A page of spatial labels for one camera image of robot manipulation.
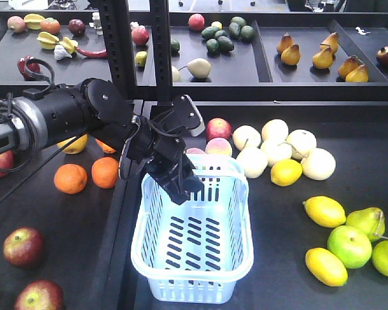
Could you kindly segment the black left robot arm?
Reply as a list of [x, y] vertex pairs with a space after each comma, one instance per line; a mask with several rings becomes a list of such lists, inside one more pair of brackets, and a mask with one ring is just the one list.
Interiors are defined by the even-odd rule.
[[0, 154], [35, 153], [63, 140], [90, 134], [119, 151], [152, 177], [171, 201], [184, 203], [203, 189], [186, 156], [185, 131], [204, 130], [200, 112], [187, 95], [177, 96], [156, 119], [139, 116], [109, 81], [87, 79], [79, 85], [25, 90], [0, 100]]

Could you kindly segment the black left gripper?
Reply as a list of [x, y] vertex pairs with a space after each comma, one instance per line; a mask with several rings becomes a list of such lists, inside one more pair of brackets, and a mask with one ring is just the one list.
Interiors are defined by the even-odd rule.
[[194, 166], [185, 154], [184, 140], [177, 133], [169, 133], [157, 122], [142, 116], [131, 116], [128, 123], [118, 126], [124, 143], [118, 175], [125, 175], [123, 161], [129, 159], [145, 170], [168, 194], [171, 201], [182, 205], [191, 192], [204, 189], [201, 179], [193, 172]]

